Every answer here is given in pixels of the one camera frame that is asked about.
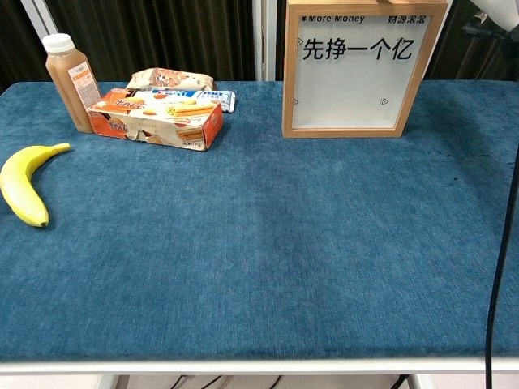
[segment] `plastic bottle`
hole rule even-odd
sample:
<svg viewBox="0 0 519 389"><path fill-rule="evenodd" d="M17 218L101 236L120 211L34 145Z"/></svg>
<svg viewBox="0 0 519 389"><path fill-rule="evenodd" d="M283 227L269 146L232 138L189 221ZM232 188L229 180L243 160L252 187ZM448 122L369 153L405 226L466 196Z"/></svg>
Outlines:
<svg viewBox="0 0 519 389"><path fill-rule="evenodd" d="M92 133L86 108L101 98L87 57L68 34L45 36L41 42L49 55L45 66L79 132Z"/></svg>

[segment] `bottle label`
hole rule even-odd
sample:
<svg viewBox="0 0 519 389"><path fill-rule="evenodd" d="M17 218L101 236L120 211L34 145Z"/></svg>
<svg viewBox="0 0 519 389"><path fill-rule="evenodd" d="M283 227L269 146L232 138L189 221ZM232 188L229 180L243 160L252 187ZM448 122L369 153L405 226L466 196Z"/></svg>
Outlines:
<svg viewBox="0 0 519 389"><path fill-rule="evenodd" d="M79 98L85 109L101 98L96 80L92 77L92 72L88 69L86 62L69 69L68 74L72 79L75 90L78 91Z"/></svg>

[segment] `snack package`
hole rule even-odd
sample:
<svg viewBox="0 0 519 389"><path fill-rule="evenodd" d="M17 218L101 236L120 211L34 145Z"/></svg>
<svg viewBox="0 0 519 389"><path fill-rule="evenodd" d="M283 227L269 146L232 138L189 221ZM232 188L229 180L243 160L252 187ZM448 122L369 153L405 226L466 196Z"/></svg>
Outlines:
<svg viewBox="0 0 519 389"><path fill-rule="evenodd" d="M219 102L135 89L112 89L87 112L98 135L198 151L223 126Z"/></svg>
<svg viewBox="0 0 519 389"><path fill-rule="evenodd" d="M127 85L127 89L139 89L141 91L149 91L154 88L178 91L212 91L214 82L208 75L153 67L134 73Z"/></svg>
<svg viewBox="0 0 519 389"><path fill-rule="evenodd" d="M236 96L231 91L172 91L164 88L152 89L153 93L165 93L169 96L183 96L194 99L209 99L213 103L220 103L224 112L234 112Z"/></svg>

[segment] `banana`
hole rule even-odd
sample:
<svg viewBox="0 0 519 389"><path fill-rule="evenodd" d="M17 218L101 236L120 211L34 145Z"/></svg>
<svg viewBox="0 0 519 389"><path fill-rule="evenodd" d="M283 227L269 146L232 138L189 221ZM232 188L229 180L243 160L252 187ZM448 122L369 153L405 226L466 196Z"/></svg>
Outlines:
<svg viewBox="0 0 519 389"><path fill-rule="evenodd" d="M31 177L51 156L70 149L69 143L30 146L13 154L3 165L0 171L3 198L25 223L34 227L45 227L49 223L49 213L32 187Z"/></svg>

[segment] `table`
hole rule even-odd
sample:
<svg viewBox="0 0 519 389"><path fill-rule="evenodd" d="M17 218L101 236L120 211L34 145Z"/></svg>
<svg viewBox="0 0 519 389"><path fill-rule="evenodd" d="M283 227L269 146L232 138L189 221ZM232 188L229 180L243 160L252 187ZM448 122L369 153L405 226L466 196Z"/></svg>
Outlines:
<svg viewBox="0 0 519 389"><path fill-rule="evenodd" d="M206 152L80 134L51 83L0 96L0 163L74 148L34 175L47 229L0 202L0 373L482 370L517 84L425 81L399 139L283 139L281 83L218 86L238 103Z"/></svg>

